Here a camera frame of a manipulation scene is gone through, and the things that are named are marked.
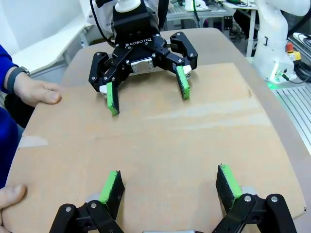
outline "wristwatch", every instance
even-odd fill
[[[11,72],[11,74],[9,75],[9,78],[8,78],[8,83],[7,83],[8,93],[10,93],[10,94],[14,93],[15,79],[16,79],[17,75],[20,74],[21,72],[24,72],[25,74],[27,74],[30,77],[30,72],[25,67],[16,67],[15,69],[13,69],[13,71]]]

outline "watch strap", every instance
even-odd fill
[[[10,94],[14,93],[15,79],[16,79],[17,75],[20,74],[21,72],[26,73],[26,71],[23,70],[22,68],[16,67],[15,69],[13,69],[13,71],[9,75],[8,83],[7,83],[7,91],[8,91],[8,93],[10,93]]]

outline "blue sleeve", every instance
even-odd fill
[[[3,81],[6,72],[8,72],[11,67],[17,67],[17,65],[12,62],[11,56],[0,45],[0,90],[5,93],[7,93],[7,91],[3,87]]]

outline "cardboard sheet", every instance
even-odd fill
[[[3,212],[5,226],[48,232],[60,205],[81,206],[101,191],[109,171],[121,170],[117,222],[124,232],[208,233],[223,217],[215,188],[220,163],[240,185],[262,198],[280,193],[293,217],[303,214],[283,145],[235,65],[200,66],[190,86],[184,101],[169,72],[131,77],[120,87],[118,116],[90,85],[67,90],[57,105],[38,105],[7,182],[26,184],[28,194]]]

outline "metal grate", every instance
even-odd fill
[[[311,85],[273,90],[311,152]]]

